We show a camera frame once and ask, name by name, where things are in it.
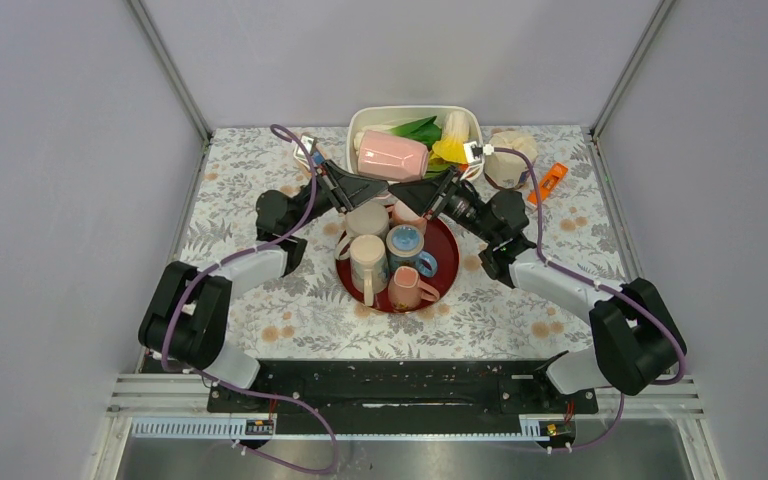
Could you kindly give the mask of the white rectangular dish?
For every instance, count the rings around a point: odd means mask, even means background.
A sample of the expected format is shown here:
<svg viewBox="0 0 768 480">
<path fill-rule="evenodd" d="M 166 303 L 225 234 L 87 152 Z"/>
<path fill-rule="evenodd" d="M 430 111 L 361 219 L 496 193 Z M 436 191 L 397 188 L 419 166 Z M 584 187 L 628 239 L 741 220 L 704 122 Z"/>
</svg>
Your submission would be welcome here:
<svg viewBox="0 0 768 480">
<path fill-rule="evenodd" d="M 443 121 L 446 115 L 452 111 L 463 111 L 469 117 L 470 122 L 470 140 L 483 142 L 482 134 L 480 133 L 479 124 L 475 115 L 463 108 L 456 106 L 384 106 L 384 107 L 370 107 L 358 111 L 351 119 L 348 134 L 347 144 L 347 169 L 351 173 L 360 175 L 357 172 L 357 150 L 352 146 L 352 138 L 362 127 L 373 124 L 390 124 L 397 125 L 404 122 L 410 122 L 429 116 L 437 116 L 436 123 L 443 128 Z M 428 167 L 425 177 L 430 177 L 440 173 L 449 166 L 454 166 L 458 170 L 463 179 L 475 180 L 483 172 L 484 164 L 477 166 L 456 165 L 452 163 L 431 163 L 428 160 Z"/>
</svg>

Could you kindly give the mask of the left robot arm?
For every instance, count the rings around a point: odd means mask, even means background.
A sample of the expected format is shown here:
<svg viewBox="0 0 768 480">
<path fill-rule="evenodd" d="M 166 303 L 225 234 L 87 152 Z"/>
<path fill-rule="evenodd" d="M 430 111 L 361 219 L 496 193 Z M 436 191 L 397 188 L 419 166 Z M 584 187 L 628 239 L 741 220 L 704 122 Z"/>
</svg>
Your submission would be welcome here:
<svg viewBox="0 0 768 480">
<path fill-rule="evenodd" d="M 258 197 L 255 246 L 204 267 L 169 263 L 138 330 L 139 343 L 164 367 L 176 361 L 232 388 L 248 411 L 267 404 L 271 387 L 258 376 L 259 361 L 226 340 L 233 299 L 296 270 L 307 247 L 297 230 L 331 210 L 348 213 L 388 188 L 385 180 L 351 174 L 330 160 L 308 166 L 309 183 L 296 195 L 268 190 Z"/>
</svg>

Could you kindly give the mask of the white mug with rose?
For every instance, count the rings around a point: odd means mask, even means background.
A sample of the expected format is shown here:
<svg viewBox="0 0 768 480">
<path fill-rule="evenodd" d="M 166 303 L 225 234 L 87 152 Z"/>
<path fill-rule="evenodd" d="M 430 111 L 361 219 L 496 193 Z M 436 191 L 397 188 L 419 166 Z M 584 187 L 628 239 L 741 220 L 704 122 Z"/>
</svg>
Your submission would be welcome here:
<svg viewBox="0 0 768 480">
<path fill-rule="evenodd" d="M 344 218 L 344 227 L 344 234 L 334 251 L 336 260 L 349 258 L 349 247 L 358 236 L 375 235 L 384 241 L 390 230 L 390 212 L 383 204 L 371 201 L 348 212 Z"/>
</svg>

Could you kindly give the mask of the toy bok choy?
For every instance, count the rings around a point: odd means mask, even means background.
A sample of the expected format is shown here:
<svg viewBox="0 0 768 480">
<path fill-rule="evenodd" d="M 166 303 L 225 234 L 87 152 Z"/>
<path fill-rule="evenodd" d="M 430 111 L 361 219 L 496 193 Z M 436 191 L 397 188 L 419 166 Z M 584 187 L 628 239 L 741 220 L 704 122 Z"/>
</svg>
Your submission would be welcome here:
<svg viewBox="0 0 768 480">
<path fill-rule="evenodd" d="M 431 147 L 442 138 L 442 128 L 436 123 L 436 120 L 437 116 L 429 116 L 397 125 L 367 125 L 353 135 L 352 146 L 355 150 L 359 149 L 365 133 L 367 131 L 376 131 L 417 141 L 430 150 Z"/>
</svg>

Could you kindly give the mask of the left aluminium frame post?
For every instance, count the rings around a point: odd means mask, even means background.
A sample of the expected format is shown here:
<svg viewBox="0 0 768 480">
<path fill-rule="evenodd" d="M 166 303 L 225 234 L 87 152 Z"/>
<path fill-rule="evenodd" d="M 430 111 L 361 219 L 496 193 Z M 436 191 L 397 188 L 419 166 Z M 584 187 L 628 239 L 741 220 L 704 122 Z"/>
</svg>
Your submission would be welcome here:
<svg viewBox="0 0 768 480">
<path fill-rule="evenodd" d="M 146 38 L 150 50 L 166 77 L 169 86 L 181 104 L 202 144 L 207 145 L 212 138 L 212 130 L 198 107 L 190 89 L 186 85 L 147 4 L 142 0 L 125 0 L 124 3 L 132 12 L 140 31 Z"/>
</svg>

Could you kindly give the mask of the cream mug blue dragon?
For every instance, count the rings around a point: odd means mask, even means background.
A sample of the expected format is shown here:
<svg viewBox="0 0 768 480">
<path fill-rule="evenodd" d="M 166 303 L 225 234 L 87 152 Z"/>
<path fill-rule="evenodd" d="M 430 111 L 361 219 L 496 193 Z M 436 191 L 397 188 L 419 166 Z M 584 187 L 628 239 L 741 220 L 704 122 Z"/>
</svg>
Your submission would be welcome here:
<svg viewBox="0 0 768 480">
<path fill-rule="evenodd" d="M 362 303 L 375 304 L 376 296 L 389 284 L 389 265 L 384 242 L 375 235 L 360 235 L 349 247 L 351 282 Z"/>
</svg>

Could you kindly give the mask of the blue glazed mug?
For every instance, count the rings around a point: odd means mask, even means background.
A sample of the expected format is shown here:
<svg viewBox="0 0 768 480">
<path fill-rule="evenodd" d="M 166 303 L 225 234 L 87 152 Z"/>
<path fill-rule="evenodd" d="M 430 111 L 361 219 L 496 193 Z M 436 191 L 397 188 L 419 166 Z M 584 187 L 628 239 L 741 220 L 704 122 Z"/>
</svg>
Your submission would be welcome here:
<svg viewBox="0 0 768 480">
<path fill-rule="evenodd" d="M 385 245 L 391 274 L 403 266 L 411 267 L 428 278 L 437 274 L 438 262 L 425 250 L 424 234 L 417 227 L 403 224 L 391 228 Z"/>
</svg>

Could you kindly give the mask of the pink faceted mug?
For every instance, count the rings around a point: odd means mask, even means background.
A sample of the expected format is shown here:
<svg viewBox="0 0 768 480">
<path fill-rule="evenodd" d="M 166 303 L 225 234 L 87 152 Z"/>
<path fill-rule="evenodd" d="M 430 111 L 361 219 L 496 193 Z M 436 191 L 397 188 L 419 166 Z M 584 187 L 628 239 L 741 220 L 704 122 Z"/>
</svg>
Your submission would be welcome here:
<svg viewBox="0 0 768 480">
<path fill-rule="evenodd" d="M 388 181 L 414 181 L 424 177 L 429 150 L 415 140 L 380 131 L 363 133 L 357 151 L 357 172 Z"/>
</svg>

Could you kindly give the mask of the pink mug at back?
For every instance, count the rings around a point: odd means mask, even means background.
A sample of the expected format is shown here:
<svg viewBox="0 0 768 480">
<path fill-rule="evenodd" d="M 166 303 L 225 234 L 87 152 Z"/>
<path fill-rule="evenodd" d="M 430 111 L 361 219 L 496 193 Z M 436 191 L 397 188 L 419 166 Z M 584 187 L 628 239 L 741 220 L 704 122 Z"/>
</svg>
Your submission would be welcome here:
<svg viewBox="0 0 768 480">
<path fill-rule="evenodd" d="M 390 217 L 390 228 L 400 225 L 410 225 L 425 234 L 428 221 L 411 210 L 403 201 L 399 200 L 387 207 Z"/>
</svg>

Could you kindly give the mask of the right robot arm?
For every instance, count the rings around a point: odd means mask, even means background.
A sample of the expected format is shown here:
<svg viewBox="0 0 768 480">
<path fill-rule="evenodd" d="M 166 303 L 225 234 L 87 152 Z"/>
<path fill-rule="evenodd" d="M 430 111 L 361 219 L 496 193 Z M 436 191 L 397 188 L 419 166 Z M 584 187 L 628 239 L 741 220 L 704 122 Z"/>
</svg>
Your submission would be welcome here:
<svg viewBox="0 0 768 480">
<path fill-rule="evenodd" d="M 574 314 L 591 328 L 591 347 L 561 353 L 538 369 L 535 402 L 557 412 L 573 394 L 611 386 L 636 395 L 676 366 L 686 370 L 687 347 L 657 288 L 643 278 L 621 284 L 591 278 L 546 256 L 524 230 L 528 209 L 517 191 L 483 201 L 473 185 L 448 170 L 434 178 L 390 185 L 410 210 L 429 220 L 445 215 L 486 243 L 480 259 L 487 275 L 536 294 Z"/>
</svg>

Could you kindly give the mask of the aluminium frame post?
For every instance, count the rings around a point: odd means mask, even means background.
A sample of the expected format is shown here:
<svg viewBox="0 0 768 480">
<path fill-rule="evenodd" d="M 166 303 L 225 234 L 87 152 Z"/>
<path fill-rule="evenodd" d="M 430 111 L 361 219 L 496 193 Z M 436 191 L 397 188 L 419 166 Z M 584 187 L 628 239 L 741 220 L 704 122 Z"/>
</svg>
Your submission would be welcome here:
<svg viewBox="0 0 768 480">
<path fill-rule="evenodd" d="M 631 86 L 647 53 L 653 46 L 676 4 L 676 0 L 660 0 L 658 2 L 605 104 L 590 127 L 590 135 L 594 142 L 597 142 L 607 129 L 626 91 Z"/>
<path fill-rule="evenodd" d="M 212 130 L 198 107 L 190 89 L 186 85 L 147 4 L 142 0 L 125 0 L 124 3 L 132 12 L 140 31 L 146 38 L 150 50 L 166 77 L 169 86 L 181 104 L 202 144 L 207 145 L 212 138 Z"/>
</svg>

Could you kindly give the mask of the floral tablecloth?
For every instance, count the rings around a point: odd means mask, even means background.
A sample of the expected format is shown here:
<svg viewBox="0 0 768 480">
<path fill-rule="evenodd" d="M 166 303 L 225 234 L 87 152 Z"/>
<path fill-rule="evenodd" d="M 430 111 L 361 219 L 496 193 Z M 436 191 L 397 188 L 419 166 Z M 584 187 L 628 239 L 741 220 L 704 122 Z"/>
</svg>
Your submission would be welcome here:
<svg viewBox="0 0 768 480">
<path fill-rule="evenodd" d="M 603 201 L 590 141 L 579 126 L 528 126 L 536 167 L 568 174 L 544 205 L 544 229 L 529 228 L 545 253 L 593 277 L 627 278 Z M 255 202 L 266 190 L 293 195 L 308 177 L 292 147 L 267 128 L 224 128 L 209 144 L 179 258 L 202 265 L 255 242 Z M 299 267 L 233 301 L 226 339 L 257 358 L 547 358 L 591 344 L 589 327 L 539 296 L 489 279 L 484 243 L 453 226 L 460 266 L 433 306 L 405 314 L 375 311 L 351 297 L 336 275 L 333 250 L 343 219 L 331 212 L 299 233 L 308 243 Z"/>
</svg>

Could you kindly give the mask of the pink square mug front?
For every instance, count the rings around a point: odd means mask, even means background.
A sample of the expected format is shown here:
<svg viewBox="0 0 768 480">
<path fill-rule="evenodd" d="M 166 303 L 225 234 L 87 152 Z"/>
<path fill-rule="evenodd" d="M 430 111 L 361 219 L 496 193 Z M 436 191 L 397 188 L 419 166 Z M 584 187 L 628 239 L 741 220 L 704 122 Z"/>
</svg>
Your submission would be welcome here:
<svg viewBox="0 0 768 480">
<path fill-rule="evenodd" d="M 388 298 L 392 309 L 397 312 L 413 311 L 423 302 L 434 303 L 440 297 L 439 291 L 423 281 L 413 267 L 398 267 L 388 285 Z"/>
</svg>

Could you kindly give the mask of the right aluminium frame post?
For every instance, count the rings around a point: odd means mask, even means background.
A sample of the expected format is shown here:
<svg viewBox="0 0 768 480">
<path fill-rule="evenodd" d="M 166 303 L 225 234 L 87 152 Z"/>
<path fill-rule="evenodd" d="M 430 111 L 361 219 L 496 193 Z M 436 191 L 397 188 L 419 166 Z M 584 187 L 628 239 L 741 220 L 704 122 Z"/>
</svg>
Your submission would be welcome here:
<svg viewBox="0 0 768 480">
<path fill-rule="evenodd" d="M 590 135 L 594 142 L 597 142 L 607 129 L 626 91 L 631 86 L 647 53 L 653 46 L 676 4 L 676 0 L 660 0 L 658 2 L 605 104 L 590 127 Z"/>
</svg>

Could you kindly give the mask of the wrapped toilet paper roll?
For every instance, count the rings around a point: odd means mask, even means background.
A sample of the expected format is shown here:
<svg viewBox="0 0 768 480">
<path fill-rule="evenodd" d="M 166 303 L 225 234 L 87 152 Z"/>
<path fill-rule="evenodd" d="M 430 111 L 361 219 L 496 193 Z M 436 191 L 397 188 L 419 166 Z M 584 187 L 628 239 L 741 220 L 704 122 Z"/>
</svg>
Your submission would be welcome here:
<svg viewBox="0 0 768 480">
<path fill-rule="evenodd" d="M 518 155 L 500 153 L 498 149 L 516 150 L 534 164 L 538 155 L 534 137 L 520 131 L 499 130 L 492 134 L 489 143 L 494 147 L 494 153 L 487 157 L 484 167 L 485 179 L 498 190 L 521 188 L 528 178 L 529 167 Z"/>
</svg>

